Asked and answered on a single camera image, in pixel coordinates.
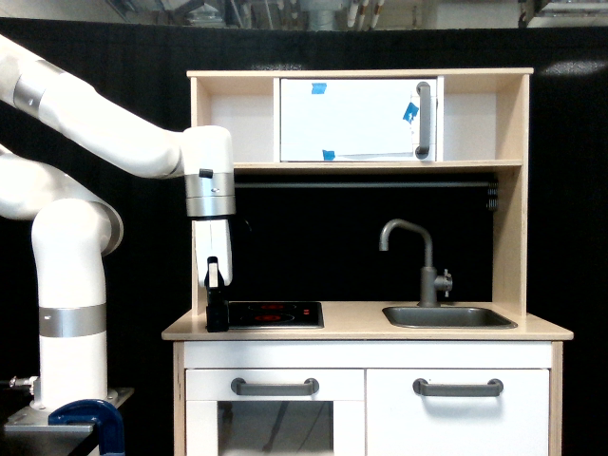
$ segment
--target stove top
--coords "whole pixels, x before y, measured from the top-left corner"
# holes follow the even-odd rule
[[[228,315],[231,330],[323,328],[320,302],[231,302]]]

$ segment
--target oven door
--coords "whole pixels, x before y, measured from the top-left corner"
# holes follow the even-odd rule
[[[363,370],[187,370],[188,456],[363,456]]]

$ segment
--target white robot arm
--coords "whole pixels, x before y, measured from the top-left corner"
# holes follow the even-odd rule
[[[0,99],[135,176],[185,177],[187,214],[195,221],[199,285],[207,287],[207,329],[227,331],[221,290],[232,281],[227,217],[236,211],[228,131],[218,126],[182,133],[158,128],[1,35]]]
[[[121,243],[118,213],[67,174],[0,144],[0,216],[33,219],[40,330],[36,409],[107,396],[102,256]]]

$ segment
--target stainless steel sink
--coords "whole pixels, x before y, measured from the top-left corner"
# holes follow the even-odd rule
[[[387,307],[382,312],[392,325],[404,328],[517,328],[511,320],[478,307]]]

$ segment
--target drawer handle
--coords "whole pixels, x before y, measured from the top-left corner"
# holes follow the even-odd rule
[[[430,150],[430,85],[420,83],[416,87],[420,95],[420,145],[416,147],[416,157],[425,159]]]
[[[504,389],[498,378],[493,378],[487,385],[430,385],[424,378],[418,378],[412,386],[416,394],[443,397],[498,397]]]
[[[319,382],[309,378],[297,385],[264,385],[235,378],[230,389],[239,396],[312,396],[319,391]]]

